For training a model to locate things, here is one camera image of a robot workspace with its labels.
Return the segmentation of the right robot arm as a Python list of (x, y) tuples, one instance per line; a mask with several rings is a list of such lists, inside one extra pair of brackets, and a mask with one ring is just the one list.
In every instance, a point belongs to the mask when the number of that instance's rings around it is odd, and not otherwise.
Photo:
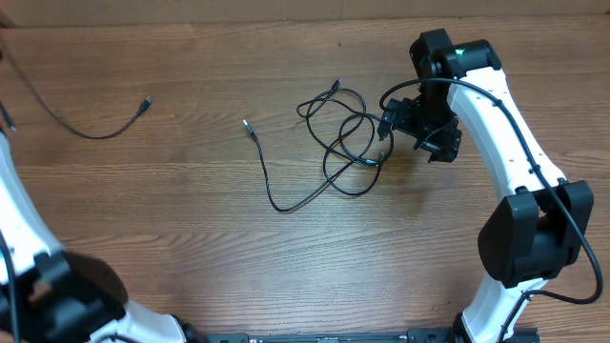
[(430, 30), (409, 50), (418, 95), (380, 99), (377, 129), (411, 135), (436, 162), (456, 159), (470, 133), (493, 181), (498, 204), (478, 234), (485, 270), (474, 300), (453, 325), (411, 329), (411, 342), (536, 342), (516, 322), (530, 300), (581, 253), (594, 196), (550, 160), (521, 116), (498, 55), (485, 40), (454, 44), (446, 30)]

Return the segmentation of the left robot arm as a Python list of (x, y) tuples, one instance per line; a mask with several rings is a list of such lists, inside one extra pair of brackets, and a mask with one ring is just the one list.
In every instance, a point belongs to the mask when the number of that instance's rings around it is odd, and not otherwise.
[(104, 261), (67, 251), (23, 186), (1, 138), (1, 329), (17, 342), (195, 342), (196, 331), (130, 299)]

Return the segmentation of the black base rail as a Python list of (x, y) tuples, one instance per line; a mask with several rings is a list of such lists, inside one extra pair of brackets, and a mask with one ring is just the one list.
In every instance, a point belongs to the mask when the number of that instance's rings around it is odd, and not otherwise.
[(248, 335), (246, 333), (205, 334), (205, 343), (465, 343), (453, 328), (410, 329), (394, 333), (312, 333)]

